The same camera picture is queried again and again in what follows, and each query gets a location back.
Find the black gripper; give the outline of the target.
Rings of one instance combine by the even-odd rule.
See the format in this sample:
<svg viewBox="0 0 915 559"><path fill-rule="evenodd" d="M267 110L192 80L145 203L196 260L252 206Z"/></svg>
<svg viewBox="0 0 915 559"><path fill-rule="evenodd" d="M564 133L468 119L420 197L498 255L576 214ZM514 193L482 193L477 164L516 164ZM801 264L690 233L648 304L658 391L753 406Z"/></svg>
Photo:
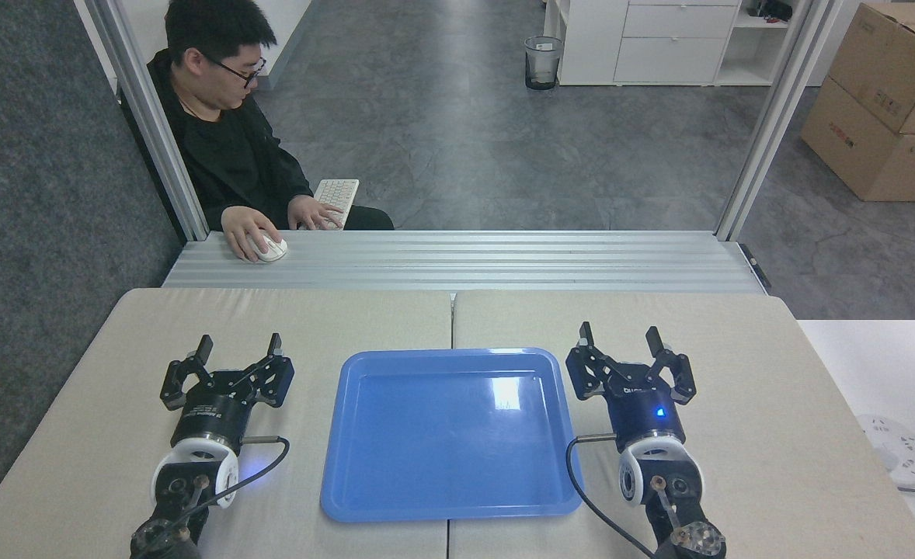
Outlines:
<svg viewBox="0 0 915 559"><path fill-rule="evenodd" d="M691 361L667 348L656 326L649 326L645 339L654 358L645 379L653 388L625 389L624 365L597 349L588 321L579 326L579 340L566 357L578 399L609 393L609 417L619 453L647 436L668 435L686 442L675 403L687 404L697 393ZM670 386L659 384L664 369L672 376Z"/></svg>
<svg viewBox="0 0 915 559"><path fill-rule="evenodd" d="M265 357L243 370L222 370L215 381L206 369L213 346L211 336L203 334L196 350L184 360L171 361L165 373L160 400L169 411L182 410L170 446L184 439L211 439L240 454L252 405L283 406L294 365L284 356L280 333L273 333ZM191 374L199 382L184 392Z"/></svg>

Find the person's right hand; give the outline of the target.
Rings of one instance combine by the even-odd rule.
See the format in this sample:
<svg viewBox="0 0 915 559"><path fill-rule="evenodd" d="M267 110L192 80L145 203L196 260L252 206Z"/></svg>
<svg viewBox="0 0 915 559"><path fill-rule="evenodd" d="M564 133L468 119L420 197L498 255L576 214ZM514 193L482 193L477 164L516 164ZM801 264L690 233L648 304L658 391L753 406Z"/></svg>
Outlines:
<svg viewBox="0 0 915 559"><path fill-rule="evenodd" d="M268 238L275 245L280 245L284 240L273 222L252 207L231 206L224 209L221 214L221 226L230 250L237 258L247 262L259 261L255 246L268 252Z"/></svg>

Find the person's left hand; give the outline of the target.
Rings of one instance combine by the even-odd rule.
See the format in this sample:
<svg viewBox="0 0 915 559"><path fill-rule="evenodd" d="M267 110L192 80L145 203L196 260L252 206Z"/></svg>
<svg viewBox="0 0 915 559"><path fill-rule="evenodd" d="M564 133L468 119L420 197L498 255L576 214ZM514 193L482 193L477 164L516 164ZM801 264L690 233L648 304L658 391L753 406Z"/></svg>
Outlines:
<svg viewBox="0 0 915 559"><path fill-rule="evenodd" d="M322 203L312 196L297 195L288 202L287 222L291 230L342 230L343 210Z"/></svg>

